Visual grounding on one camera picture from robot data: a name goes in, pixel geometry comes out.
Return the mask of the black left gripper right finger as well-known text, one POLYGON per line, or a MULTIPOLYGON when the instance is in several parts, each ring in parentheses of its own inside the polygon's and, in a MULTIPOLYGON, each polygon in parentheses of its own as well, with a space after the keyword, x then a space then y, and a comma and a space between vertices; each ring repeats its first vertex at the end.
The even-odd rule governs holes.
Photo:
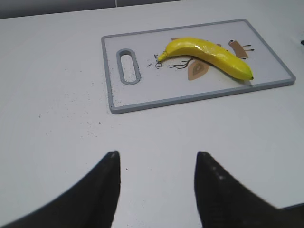
POLYGON ((208 152, 198 152, 194 192, 204 228, 302 228, 303 204, 270 205, 227 172, 208 152))

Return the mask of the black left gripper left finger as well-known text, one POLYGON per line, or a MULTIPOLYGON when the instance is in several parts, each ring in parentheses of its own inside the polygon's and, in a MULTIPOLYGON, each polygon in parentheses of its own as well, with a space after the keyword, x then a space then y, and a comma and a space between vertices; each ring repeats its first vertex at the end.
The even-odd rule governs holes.
POLYGON ((109 228, 121 186, 120 155, 107 153, 62 195, 6 225, 7 228, 109 228))

